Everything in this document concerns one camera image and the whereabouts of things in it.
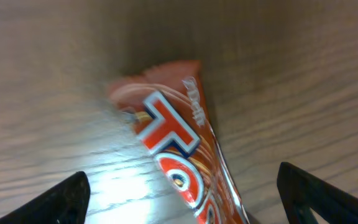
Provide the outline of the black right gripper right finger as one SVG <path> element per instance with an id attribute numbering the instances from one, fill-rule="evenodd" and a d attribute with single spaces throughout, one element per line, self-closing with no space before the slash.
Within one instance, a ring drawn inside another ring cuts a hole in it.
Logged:
<path id="1" fill-rule="evenodd" d="M 358 198 L 289 162 L 280 164 L 277 188 L 290 224 L 316 223 L 313 212 L 330 224 L 358 224 Z"/>

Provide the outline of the red brown candy bar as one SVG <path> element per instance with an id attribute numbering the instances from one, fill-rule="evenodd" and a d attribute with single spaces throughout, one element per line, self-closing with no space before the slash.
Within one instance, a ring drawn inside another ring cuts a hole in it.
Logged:
<path id="1" fill-rule="evenodd" d="M 198 223 L 248 223 L 211 126 L 201 64 L 178 60 L 123 78 L 109 99 Z"/>

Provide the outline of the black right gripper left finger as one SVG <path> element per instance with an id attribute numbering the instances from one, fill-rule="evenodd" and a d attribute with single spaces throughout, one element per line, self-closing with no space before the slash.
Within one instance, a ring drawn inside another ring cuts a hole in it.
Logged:
<path id="1" fill-rule="evenodd" d="M 0 218 L 0 224 L 84 224 L 90 184 L 83 171 Z"/>

